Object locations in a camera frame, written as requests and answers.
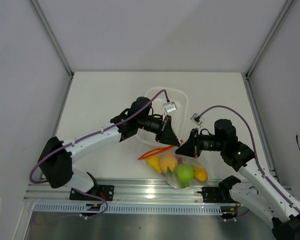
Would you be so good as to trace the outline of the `clear orange zip bag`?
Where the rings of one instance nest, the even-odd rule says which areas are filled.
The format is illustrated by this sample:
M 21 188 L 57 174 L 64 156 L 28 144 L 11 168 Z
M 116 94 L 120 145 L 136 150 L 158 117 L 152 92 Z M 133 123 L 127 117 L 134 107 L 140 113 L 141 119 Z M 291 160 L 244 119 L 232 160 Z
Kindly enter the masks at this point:
M 175 146 L 154 148 L 138 160 L 175 189 L 186 189 L 208 180 L 208 172 L 196 159 L 175 153 Z

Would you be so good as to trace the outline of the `green apple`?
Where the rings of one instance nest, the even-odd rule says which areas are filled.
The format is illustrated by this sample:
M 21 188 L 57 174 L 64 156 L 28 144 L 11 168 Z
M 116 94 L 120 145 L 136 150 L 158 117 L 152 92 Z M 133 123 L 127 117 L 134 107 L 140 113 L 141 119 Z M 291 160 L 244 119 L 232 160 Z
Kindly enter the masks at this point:
M 179 164 L 175 169 L 174 173 L 177 179 L 182 183 L 189 183 L 194 179 L 194 169 L 190 164 L 182 163 Z

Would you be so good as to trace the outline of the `orange peach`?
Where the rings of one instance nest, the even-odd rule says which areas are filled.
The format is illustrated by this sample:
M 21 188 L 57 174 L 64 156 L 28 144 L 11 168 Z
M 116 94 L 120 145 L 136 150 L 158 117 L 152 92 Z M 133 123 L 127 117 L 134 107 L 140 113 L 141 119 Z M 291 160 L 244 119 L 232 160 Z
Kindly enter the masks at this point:
M 168 170 L 173 172 L 177 165 L 178 161 L 174 155 L 164 155 L 159 160 L 159 166 L 165 173 L 167 173 Z

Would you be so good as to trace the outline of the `yellow green mango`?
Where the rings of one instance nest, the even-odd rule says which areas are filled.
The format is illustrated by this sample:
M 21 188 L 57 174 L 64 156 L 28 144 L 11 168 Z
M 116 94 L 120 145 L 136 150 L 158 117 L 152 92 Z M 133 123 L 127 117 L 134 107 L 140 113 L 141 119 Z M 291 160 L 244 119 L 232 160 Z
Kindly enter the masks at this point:
M 208 174 L 204 167 L 196 166 L 196 167 L 194 167 L 193 172 L 194 172 L 194 179 L 197 182 L 203 183 L 208 180 Z

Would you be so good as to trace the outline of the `yellow bell pepper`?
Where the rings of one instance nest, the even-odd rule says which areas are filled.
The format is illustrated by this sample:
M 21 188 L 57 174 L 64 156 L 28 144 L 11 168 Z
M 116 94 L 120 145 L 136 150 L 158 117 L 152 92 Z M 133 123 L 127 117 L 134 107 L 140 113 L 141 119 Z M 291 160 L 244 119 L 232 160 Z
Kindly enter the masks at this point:
M 162 174 L 160 167 L 160 158 L 157 155 L 151 156 L 146 160 L 147 165 L 154 170 L 157 174 Z

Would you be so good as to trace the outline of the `white cauliflower with leaves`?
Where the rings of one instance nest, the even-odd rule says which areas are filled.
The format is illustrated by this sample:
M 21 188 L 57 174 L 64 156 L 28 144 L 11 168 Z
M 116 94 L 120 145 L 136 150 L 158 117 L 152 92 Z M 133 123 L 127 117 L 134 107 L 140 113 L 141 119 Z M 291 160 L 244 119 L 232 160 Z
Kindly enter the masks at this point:
M 190 187 L 189 182 L 181 182 L 177 179 L 177 176 L 173 173 L 167 173 L 165 176 L 165 181 L 175 189 L 186 189 Z

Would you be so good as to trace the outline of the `red grape bunch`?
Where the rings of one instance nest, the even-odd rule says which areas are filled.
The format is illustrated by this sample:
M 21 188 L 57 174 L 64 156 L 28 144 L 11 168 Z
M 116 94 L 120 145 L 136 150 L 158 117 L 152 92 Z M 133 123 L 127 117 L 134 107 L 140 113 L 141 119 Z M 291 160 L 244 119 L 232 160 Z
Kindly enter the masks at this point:
M 186 158 L 182 155 L 175 155 L 178 164 L 182 164 L 186 161 Z

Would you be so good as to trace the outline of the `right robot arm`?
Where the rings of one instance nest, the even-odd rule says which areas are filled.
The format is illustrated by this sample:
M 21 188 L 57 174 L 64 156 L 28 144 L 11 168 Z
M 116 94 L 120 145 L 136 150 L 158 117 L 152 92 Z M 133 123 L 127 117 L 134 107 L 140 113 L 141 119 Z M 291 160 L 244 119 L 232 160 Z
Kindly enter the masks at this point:
M 300 240 L 300 201 L 257 164 L 255 153 L 238 140 L 230 120 L 217 120 L 214 134 L 192 129 L 188 140 L 175 152 L 197 158 L 202 151 L 220 152 L 223 161 L 252 184 L 248 188 L 233 175 L 225 178 L 218 189 L 222 201 L 243 204 L 271 227 L 277 240 Z

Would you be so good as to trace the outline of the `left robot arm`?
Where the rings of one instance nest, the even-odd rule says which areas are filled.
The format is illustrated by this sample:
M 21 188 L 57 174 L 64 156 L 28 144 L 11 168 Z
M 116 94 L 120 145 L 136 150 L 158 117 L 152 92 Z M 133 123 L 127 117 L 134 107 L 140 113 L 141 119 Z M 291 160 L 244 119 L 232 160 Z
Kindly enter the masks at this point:
M 97 180 L 89 172 L 73 169 L 73 164 L 94 150 L 125 141 L 138 130 L 153 133 L 160 144 L 180 146 L 170 115 L 177 109 L 176 104 L 168 101 L 162 108 L 162 114 L 150 113 L 152 100 L 141 96 L 99 131 L 70 140 L 50 138 L 38 160 L 46 181 L 53 189 L 68 186 L 81 192 L 87 200 L 93 200 L 99 193 Z

